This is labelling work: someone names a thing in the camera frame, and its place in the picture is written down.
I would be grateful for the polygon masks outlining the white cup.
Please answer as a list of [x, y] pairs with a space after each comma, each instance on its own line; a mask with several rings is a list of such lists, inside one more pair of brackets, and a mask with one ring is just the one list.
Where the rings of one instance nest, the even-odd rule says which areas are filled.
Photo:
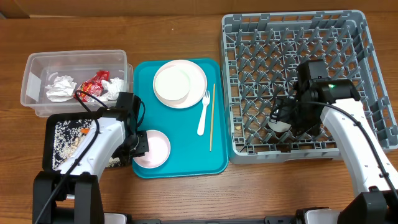
[[282, 121], [269, 120], [268, 126], [275, 132], [283, 133], [291, 128], [291, 125]]

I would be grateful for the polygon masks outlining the white tissue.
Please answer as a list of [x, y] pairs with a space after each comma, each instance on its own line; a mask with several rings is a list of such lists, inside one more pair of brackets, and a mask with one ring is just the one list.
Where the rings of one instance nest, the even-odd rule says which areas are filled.
[[110, 81], [102, 80], [103, 93], [97, 97], [100, 101], [114, 101], [117, 100], [120, 92], [124, 91], [124, 80], [116, 77], [111, 78]]

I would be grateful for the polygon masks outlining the red snack wrapper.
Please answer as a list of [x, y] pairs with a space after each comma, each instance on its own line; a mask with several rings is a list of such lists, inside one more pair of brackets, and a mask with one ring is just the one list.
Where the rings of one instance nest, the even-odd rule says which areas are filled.
[[110, 72], [107, 70], [100, 70], [96, 72], [96, 75], [93, 78], [83, 82], [77, 88], [77, 90], [84, 91], [84, 93], [75, 93], [73, 97], [75, 99], [80, 97], [83, 102], [94, 102], [94, 99], [92, 99], [92, 97], [86, 95], [85, 93], [93, 95], [94, 97], [101, 96], [104, 91], [102, 81], [108, 82], [109, 75]]

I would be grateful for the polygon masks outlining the pink bowl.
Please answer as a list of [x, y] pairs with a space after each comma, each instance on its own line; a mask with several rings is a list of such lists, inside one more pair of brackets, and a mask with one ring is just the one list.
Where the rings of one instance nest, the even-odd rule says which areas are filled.
[[161, 166], [171, 152], [171, 145], [168, 137], [157, 130], [146, 131], [149, 151], [144, 156], [135, 157], [134, 162], [146, 169], [154, 169]]

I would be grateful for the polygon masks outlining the orange carrot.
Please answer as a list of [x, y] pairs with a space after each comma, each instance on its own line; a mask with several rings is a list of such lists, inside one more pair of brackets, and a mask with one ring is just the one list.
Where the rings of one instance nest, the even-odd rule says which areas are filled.
[[83, 133], [83, 134], [88, 134], [89, 131], [90, 131], [90, 130], [89, 130], [88, 128], [80, 129], [80, 132]]

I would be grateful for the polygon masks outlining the peanut shells and rice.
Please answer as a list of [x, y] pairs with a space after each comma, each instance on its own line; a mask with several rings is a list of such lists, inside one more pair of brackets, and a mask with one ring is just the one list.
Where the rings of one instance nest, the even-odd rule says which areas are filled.
[[53, 170], [56, 170], [73, 155], [86, 137], [86, 134], [81, 133], [80, 129], [90, 129], [91, 123], [91, 119], [65, 120], [56, 123], [52, 153]]

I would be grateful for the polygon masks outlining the white napkin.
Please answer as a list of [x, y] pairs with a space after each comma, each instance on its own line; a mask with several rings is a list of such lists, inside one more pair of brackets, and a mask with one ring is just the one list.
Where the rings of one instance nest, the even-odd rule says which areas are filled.
[[46, 96], [51, 102], [61, 103], [73, 98], [76, 83], [68, 75], [56, 77], [52, 85], [47, 85]]

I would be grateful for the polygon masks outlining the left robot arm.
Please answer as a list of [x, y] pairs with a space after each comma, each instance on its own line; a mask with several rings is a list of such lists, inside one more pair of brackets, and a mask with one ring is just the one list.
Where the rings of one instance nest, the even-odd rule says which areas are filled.
[[99, 180], [112, 157], [129, 163], [149, 152], [147, 134], [138, 129], [144, 107], [135, 94], [120, 92], [116, 106], [84, 112], [92, 125], [75, 153], [34, 179], [33, 223], [132, 223], [130, 215], [104, 212]]

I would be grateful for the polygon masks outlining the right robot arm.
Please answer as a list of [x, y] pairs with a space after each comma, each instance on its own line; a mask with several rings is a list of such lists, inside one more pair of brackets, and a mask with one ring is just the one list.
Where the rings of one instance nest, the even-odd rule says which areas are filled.
[[324, 125], [349, 170], [355, 198], [340, 212], [297, 210], [291, 223], [397, 223], [397, 170], [372, 132], [353, 82], [332, 80], [323, 60], [301, 63], [297, 76], [295, 96], [276, 98], [268, 125], [276, 132]]

